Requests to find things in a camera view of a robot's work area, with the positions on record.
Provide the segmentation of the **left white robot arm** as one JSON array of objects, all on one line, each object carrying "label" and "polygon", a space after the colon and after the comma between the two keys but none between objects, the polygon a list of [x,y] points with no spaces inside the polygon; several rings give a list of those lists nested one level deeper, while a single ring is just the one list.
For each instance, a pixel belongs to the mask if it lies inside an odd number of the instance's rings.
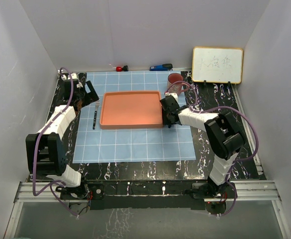
[{"label": "left white robot arm", "polygon": [[28,169],[34,196],[41,193],[35,188],[37,176],[44,176],[52,179],[50,186],[57,185],[57,192],[82,199],[89,187],[84,176],[68,164],[62,139],[81,109],[97,102],[99,96],[91,81],[67,79],[63,84],[64,95],[44,127],[25,139]]}]

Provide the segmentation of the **blue checked tablecloth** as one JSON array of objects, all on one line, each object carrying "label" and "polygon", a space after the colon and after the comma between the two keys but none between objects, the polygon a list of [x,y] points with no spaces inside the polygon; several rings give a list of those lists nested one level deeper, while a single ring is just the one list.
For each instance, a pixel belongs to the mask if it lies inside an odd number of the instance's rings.
[{"label": "blue checked tablecloth", "polygon": [[[168,75],[168,72],[149,71],[93,72],[86,79],[102,99],[104,93],[128,90],[158,90],[163,94]],[[93,130],[94,112],[95,104],[81,110],[73,163],[195,160],[189,126],[103,130],[99,124],[101,109],[98,109]]]}]

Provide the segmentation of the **orange plastic tray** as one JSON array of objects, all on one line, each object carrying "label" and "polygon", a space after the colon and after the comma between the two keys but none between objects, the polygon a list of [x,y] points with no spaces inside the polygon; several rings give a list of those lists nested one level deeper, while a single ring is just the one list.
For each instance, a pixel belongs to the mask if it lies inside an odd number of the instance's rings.
[{"label": "orange plastic tray", "polygon": [[161,128],[160,99],[159,91],[107,92],[101,105],[100,128]]}]

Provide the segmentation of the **pink floral mug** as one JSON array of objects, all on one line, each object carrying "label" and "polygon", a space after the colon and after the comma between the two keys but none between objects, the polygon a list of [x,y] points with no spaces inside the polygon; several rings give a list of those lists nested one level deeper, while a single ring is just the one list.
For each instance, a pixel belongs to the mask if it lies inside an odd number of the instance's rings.
[{"label": "pink floral mug", "polygon": [[176,93],[178,96],[188,91],[189,87],[184,85],[184,79],[179,73],[172,73],[168,76],[167,81],[167,92],[168,93]]}]

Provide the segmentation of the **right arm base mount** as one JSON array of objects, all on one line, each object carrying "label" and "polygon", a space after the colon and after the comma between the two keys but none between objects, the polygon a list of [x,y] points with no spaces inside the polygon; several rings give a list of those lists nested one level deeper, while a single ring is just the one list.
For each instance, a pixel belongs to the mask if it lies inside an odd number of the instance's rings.
[{"label": "right arm base mount", "polygon": [[183,194],[190,195],[194,199],[234,199],[234,189],[224,183],[214,186],[207,182],[192,183],[189,189],[185,189]]}]

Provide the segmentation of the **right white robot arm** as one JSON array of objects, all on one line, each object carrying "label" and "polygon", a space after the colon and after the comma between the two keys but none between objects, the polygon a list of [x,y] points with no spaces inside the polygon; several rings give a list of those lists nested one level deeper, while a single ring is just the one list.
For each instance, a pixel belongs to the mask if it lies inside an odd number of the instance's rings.
[{"label": "right white robot arm", "polygon": [[194,183],[187,194],[199,198],[218,198],[230,186],[229,176],[240,149],[246,143],[246,136],[236,123],[231,112],[212,113],[195,110],[193,107],[179,106],[174,96],[160,100],[163,124],[195,127],[206,132],[214,153],[212,170],[206,183]]}]

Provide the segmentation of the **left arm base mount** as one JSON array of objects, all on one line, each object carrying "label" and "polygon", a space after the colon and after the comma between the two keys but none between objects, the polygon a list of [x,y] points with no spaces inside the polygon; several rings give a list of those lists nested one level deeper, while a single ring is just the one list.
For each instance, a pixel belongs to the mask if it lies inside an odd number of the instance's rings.
[{"label": "left arm base mount", "polygon": [[82,179],[78,187],[57,186],[55,191],[60,193],[63,200],[101,200],[104,197],[104,186],[91,183],[86,179]]}]

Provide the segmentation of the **silver metal fork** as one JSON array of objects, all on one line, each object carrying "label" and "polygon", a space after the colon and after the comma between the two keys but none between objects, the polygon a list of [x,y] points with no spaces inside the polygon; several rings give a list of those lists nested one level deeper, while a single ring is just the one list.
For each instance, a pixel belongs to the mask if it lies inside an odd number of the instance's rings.
[{"label": "silver metal fork", "polygon": [[93,130],[96,128],[96,121],[97,121],[97,110],[100,106],[100,100],[95,102],[95,112],[94,112],[94,120],[93,120]]}]

